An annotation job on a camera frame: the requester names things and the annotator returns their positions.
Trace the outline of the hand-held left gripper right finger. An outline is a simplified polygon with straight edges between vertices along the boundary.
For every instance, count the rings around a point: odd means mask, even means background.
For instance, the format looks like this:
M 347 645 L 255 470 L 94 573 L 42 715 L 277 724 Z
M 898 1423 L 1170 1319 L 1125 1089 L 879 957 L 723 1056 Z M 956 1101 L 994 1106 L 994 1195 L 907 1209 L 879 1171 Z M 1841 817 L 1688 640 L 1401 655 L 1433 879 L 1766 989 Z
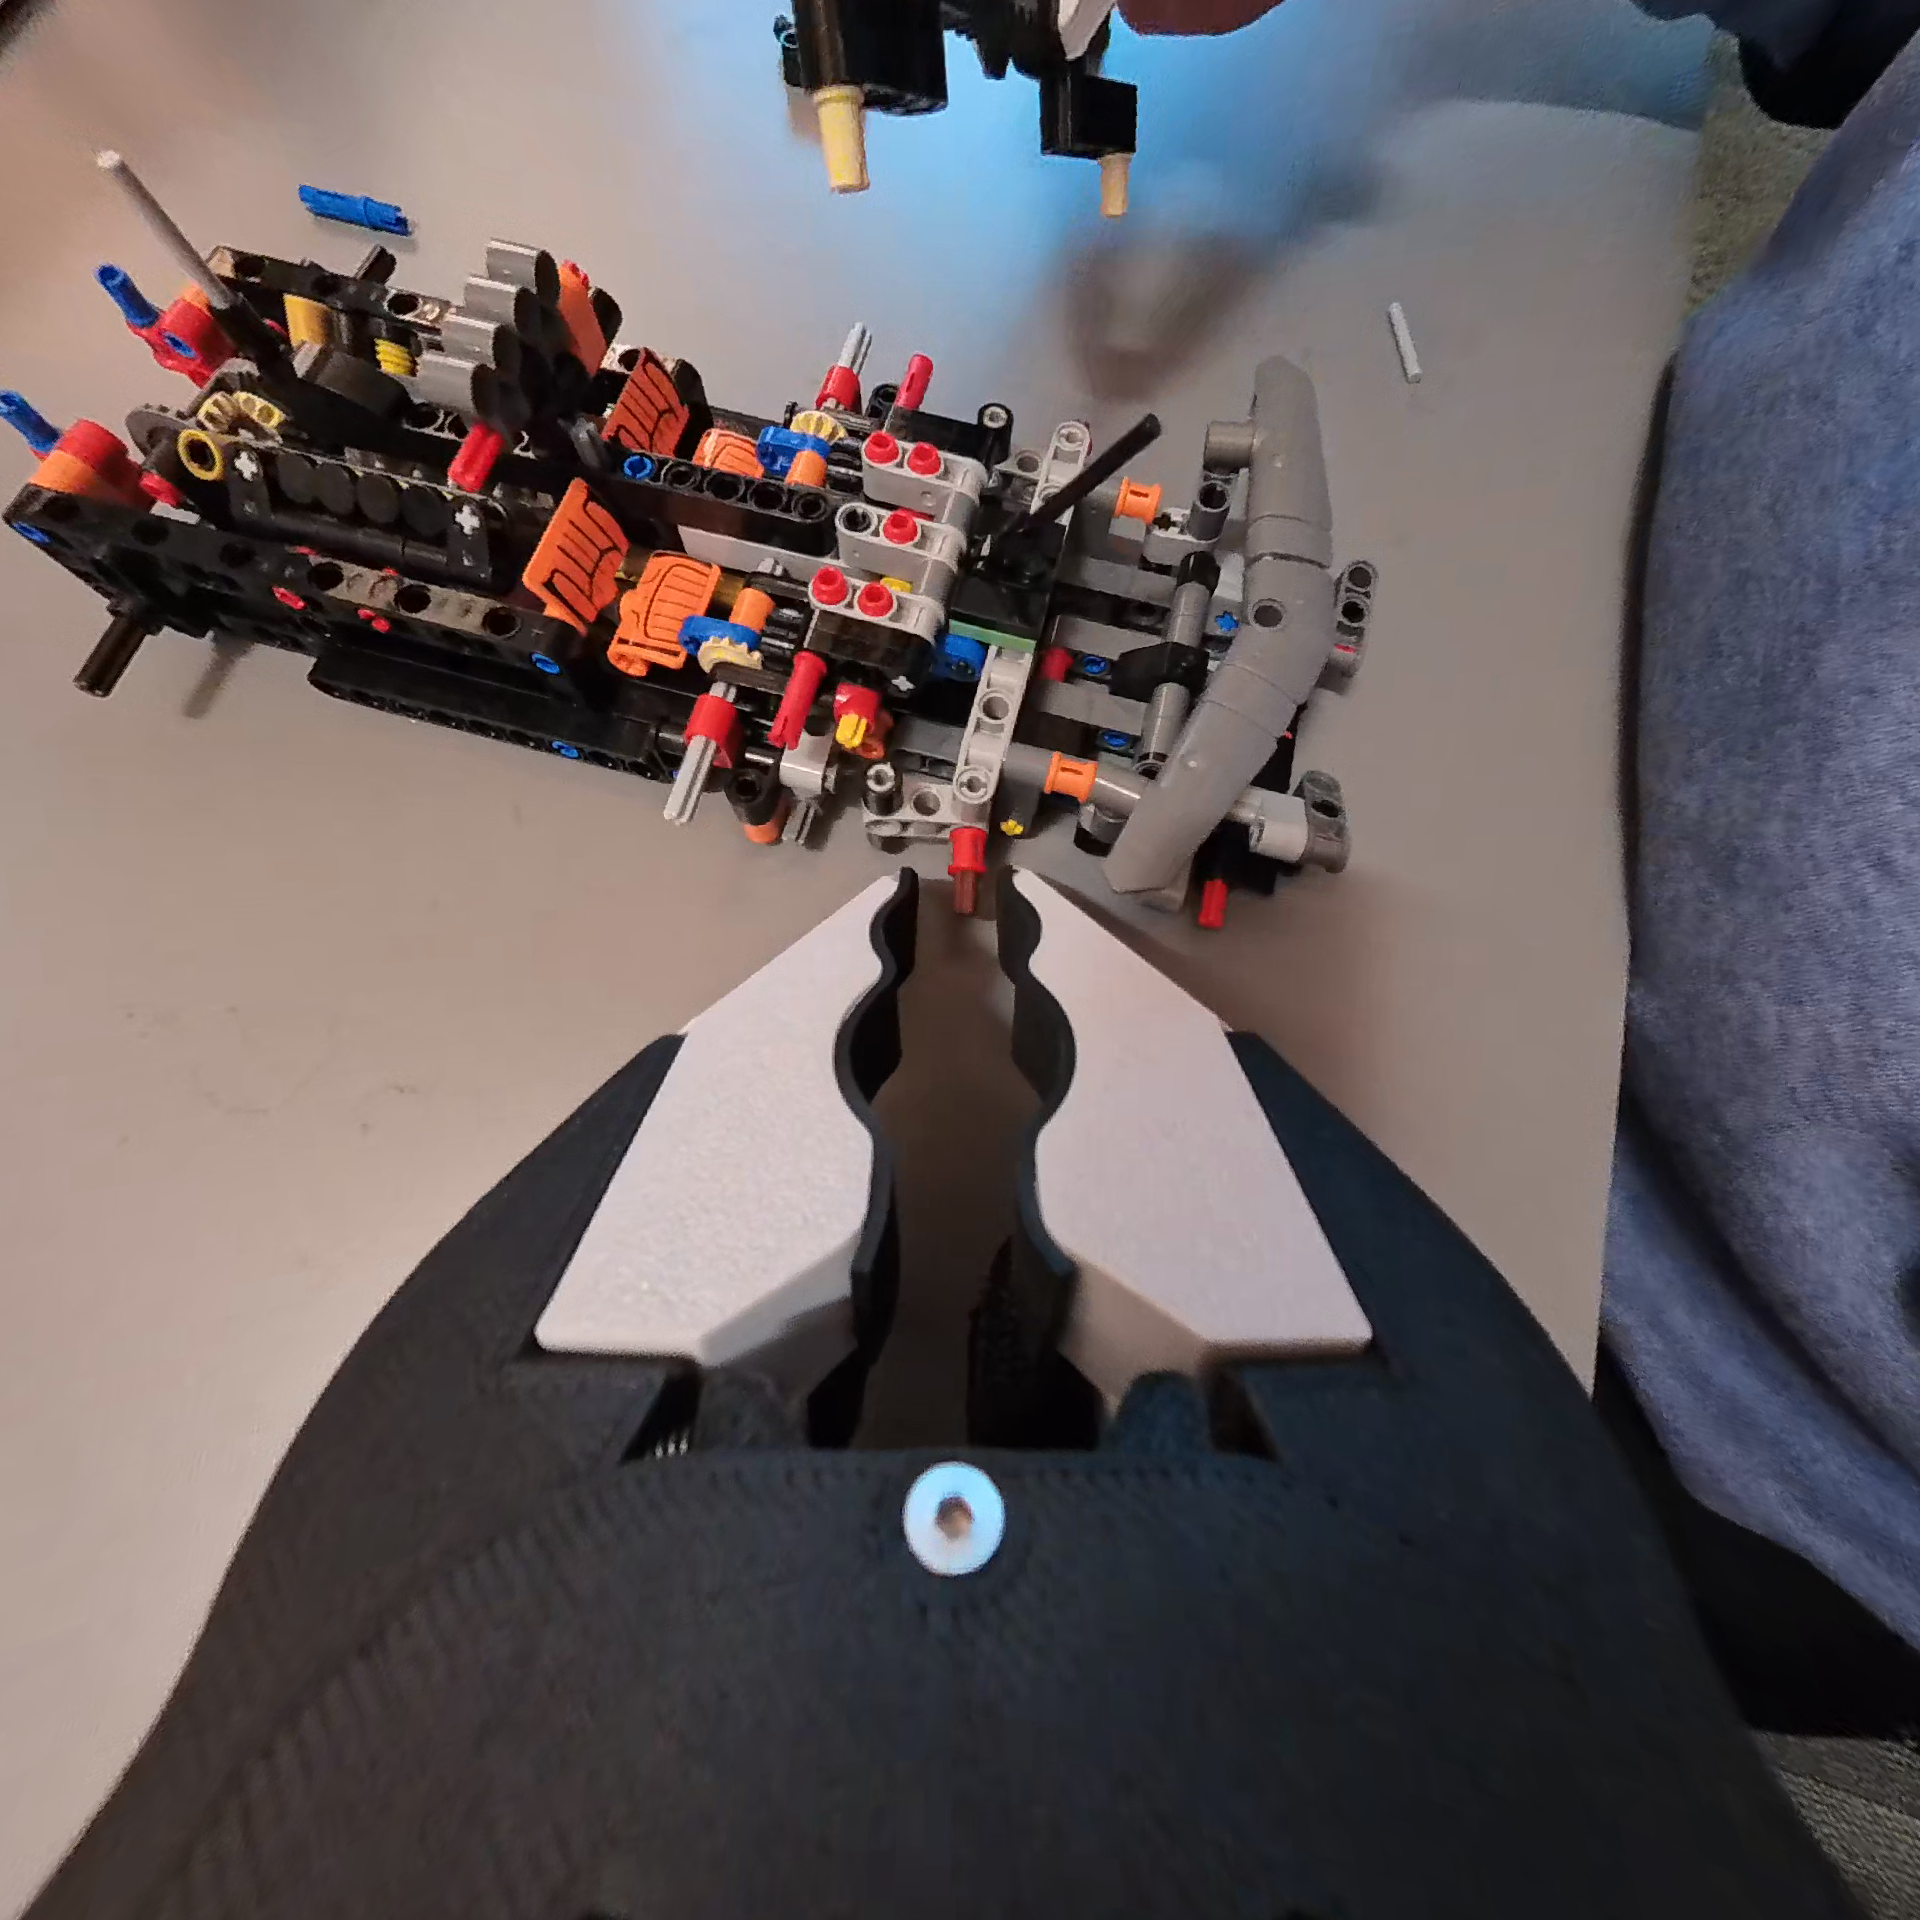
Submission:
M 975 1440 L 1079 1446 L 1141 1380 L 1367 1353 L 1229 1025 L 1034 872 L 998 875 L 996 933 L 1038 1109 L 975 1310 Z

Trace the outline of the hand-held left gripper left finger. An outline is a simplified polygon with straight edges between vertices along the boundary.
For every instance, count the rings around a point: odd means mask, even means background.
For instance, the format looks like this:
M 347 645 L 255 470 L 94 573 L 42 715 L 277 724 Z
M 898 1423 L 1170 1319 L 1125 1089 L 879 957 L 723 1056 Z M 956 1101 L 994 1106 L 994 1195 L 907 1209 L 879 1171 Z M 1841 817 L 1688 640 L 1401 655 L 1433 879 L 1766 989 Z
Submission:
M 542 1351 L 767 1380 L 842 1447 L 896 1317 L 895 1153 L 921 878 L 873 881 L 674 1034 L 537 1323 Z

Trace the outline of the black lego frame with tan pins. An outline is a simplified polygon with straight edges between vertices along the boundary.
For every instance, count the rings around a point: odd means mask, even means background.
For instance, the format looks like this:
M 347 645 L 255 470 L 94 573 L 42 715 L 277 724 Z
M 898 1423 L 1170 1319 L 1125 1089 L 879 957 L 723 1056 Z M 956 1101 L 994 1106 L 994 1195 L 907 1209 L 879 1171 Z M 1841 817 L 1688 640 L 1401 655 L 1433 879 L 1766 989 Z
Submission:
M 1065 58 L 1055 2 L 797 2 L 776 20 L 776 40 L 785 86 L 812 102 L 834 193 L 870 183 L 873 111 L 949 107 L 949 36 L 960 36 L 991 80 L 1034 82 L 1040 152 L 1093 162 L 1100 214 L 1118 219 L 1131 205 L 1141 93 L 1100 67 L 1108 21 L 1082 58 Z

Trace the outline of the lego car chassis model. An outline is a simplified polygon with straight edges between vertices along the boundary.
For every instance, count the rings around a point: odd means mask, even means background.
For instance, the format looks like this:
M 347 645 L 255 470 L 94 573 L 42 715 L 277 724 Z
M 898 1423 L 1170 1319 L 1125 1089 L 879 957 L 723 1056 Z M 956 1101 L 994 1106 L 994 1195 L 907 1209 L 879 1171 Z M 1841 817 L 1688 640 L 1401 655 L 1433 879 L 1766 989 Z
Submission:
M 169 303 L 97 279 L 174 400 L 117 428 L 5 391 L 35 467 L 7 525 L 97 591 L 76 685 L 109 697 L 160 632 L 309 660 L 325 696 L 665 783 L 689 823 L 801 845 L 945 848 L 959 911 L 991 843 L 1071 808 L 1117 894 L 1224 924 L 1236 889 L 1342 872 L 1339 780 L 1301 769 L 1316 693 L 1365 655 L 1379 568 L 1335 564 L 1310 374 L 1261 362 L 1186 504 L 1131 471 L 1142 416 L 929 405 L 935 364 L 865 390 L 855 324 L 812 404 L 714 404 L 626 344 L 575 260 L 495 237 L 453 297 L 184 233 Z

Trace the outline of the person's blue clothing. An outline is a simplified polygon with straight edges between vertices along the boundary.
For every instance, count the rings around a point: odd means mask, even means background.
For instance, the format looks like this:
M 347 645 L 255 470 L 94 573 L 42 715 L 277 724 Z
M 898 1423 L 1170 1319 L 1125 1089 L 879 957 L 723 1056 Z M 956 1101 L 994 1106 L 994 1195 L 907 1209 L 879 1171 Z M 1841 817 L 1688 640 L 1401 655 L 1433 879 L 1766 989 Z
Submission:
M 1918 56 L 1672 355 L 1601 1341 L 1678 1480 L 1916 1646 Z

